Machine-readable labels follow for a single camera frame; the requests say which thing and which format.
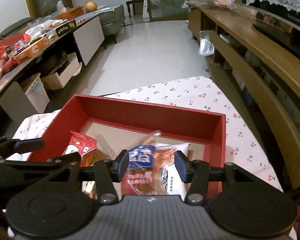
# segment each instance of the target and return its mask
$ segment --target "gray ribbed surface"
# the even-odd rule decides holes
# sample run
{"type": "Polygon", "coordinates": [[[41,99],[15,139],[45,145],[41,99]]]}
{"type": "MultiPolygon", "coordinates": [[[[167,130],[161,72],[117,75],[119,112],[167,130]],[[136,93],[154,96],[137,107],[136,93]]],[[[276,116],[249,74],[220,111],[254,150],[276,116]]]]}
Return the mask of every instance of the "gray ribbed surface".
{"type": "MultiPolygon", "coordinates": [[[[241,239],[216,226],[204,208],[184,204],[179,196],[125,196],[104,206],[81,231],[64,240],[233,240],[241,239]]],[[[289,239],[287,236],[278,240],[289,239]]]]}

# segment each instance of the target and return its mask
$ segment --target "white snack bag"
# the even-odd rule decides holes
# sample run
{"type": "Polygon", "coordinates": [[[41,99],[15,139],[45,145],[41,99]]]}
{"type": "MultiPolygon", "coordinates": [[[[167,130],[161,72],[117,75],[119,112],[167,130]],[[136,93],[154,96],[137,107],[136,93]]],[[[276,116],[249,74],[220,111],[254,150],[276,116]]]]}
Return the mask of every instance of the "white snack bag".
{"type": "Polygon", "coordinates": [[[181,181],[178,171],[174,165],[174,153],[178,150],[188,156],[188,148],[190,143],[182,143],[177,145],[168,145],[158,143],[157,152],[162,153],[159,156],[162,167],[162,182],[169,195],[180,195],[184,201],[186,196],[186,186],[181,181]]]}

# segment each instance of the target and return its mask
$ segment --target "orange basket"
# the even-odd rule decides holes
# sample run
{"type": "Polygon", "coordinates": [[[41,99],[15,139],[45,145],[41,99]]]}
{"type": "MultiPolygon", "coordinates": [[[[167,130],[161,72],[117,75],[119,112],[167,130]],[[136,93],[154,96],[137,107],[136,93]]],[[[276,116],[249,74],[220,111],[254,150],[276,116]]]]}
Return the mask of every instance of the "orange basket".
{"type": "Polygon", "coordinates": [[[84,15],[84,6],[79,6],[77,8],[69,9],[65,13],[58,15],[57,18],[68,19],[68,21],[71,21],[81,15],[84,15]]]}

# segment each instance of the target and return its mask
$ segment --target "blue label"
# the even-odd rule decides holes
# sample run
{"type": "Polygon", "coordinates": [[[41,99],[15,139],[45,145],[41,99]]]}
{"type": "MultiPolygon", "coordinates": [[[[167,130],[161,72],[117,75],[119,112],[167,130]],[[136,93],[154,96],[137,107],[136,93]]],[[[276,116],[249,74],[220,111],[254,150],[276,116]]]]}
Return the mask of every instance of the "blue label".
{"type": "Polygon", "coordinates": [[[148,144],[140,144],[129,151],[129,168],[151,168],[156,147],[148,144]]]}

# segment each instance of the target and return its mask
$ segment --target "gray sofa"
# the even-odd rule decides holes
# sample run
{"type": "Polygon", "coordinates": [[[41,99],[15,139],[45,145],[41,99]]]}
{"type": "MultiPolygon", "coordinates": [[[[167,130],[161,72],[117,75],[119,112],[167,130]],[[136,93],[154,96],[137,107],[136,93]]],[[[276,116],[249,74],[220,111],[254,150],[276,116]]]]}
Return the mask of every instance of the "gray sofa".
{"type": "Polygon", "coordinates": [[[114,9],[114,12],[106,12],[99,15],[102,31],[104,36],[111,36],[114,43],[117,43],[115,39],[115,34],[120,29],[121,25],[125,26],[124,20],[126,19],[124,15],[123,5],[114,9]]]}

